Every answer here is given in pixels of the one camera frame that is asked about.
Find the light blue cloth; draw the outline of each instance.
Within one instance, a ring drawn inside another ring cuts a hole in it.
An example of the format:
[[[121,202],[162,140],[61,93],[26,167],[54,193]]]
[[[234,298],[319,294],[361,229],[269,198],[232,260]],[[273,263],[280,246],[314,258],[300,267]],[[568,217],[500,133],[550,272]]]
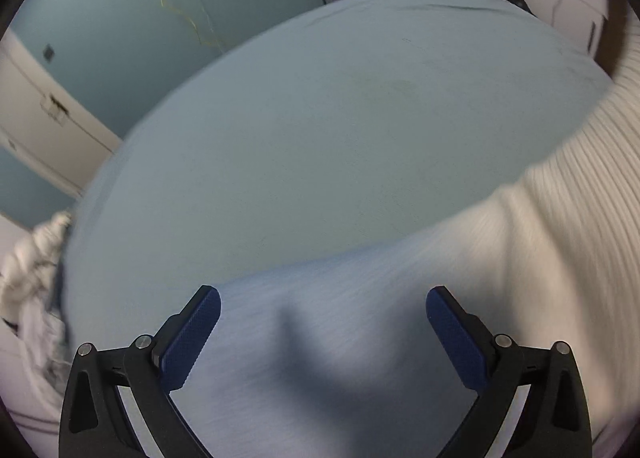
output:
[[[508,312],[446,229],[390,241],[513,181],[608,84],[502,0],[344,0],[288,21],[172,93],[101,170],[66,252],[72,346],[128,345],[227,282],[174,394],[215,456],[434,456],[473,395],[426,292],[453,286],[490,329]]]

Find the blue wall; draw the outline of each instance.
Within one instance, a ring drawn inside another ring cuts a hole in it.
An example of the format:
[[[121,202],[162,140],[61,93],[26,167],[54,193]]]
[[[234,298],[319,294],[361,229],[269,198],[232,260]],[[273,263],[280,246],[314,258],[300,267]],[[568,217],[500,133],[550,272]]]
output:
[[[0,148],[0,210],[9,218],[32,228],[74,201]]]
[[[198,0],[169,0],[206,31]],[[205,0],[232,48],[321,0]],[[163,96],[220,53],[159,0],[27,0],[12,28],[49,72],[108,128],[124,136]],[[55,57],[42,59],[50,44]]]

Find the light blue bed sheet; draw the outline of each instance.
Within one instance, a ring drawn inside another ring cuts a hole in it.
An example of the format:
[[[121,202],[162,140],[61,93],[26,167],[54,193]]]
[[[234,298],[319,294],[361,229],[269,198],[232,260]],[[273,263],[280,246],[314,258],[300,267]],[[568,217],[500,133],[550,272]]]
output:
[[[424,296],[464,283],[463,254],[438,228],[392,241],[516,179],[608,84],[502,0],[292,19],[169,95],[102,168],[65,255],[71,344],[128,345],[220,284],[174,396],[215,456],[434,456],[473,396]],[[508,312],[476,299],[498,329]]]

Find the metal screw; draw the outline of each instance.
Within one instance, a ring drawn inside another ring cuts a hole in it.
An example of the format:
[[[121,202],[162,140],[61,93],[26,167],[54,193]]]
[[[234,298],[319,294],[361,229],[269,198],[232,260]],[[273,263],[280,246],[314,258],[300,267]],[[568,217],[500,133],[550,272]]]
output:
[[[495,343],[501,348],[508,348],[509,346],[511,346],[511,343],[513,343],[513,341],[508,335],[500,334],[495,336]]]
[[[151,344],[151,336],[150,335],[141,335],[136,339],[136,348],[143,350],[147,346]]]
[[[93,349],[94,349],[94,345],[92,345],[91,343],[81,344],[80,347],[78,348],[78,355],[84,357],[85,355],[88,355],[89,353],[91,353],[91,350]]]
[[[567,343],[560,341],[559,343],[556,343],[556,350],[562,353],[562,355],[568,355],[571,348]]]

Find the pile of clothes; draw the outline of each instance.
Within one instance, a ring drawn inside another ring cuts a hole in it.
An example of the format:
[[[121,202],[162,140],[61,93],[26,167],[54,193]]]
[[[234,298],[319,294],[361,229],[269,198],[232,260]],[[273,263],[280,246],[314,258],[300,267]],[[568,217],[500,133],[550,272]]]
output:
[[[60,418],[71,355],[60,313],[63,247],[72,215],[59,212],[21,239],[0,267],[0,317],[20,339],[33,390]]]

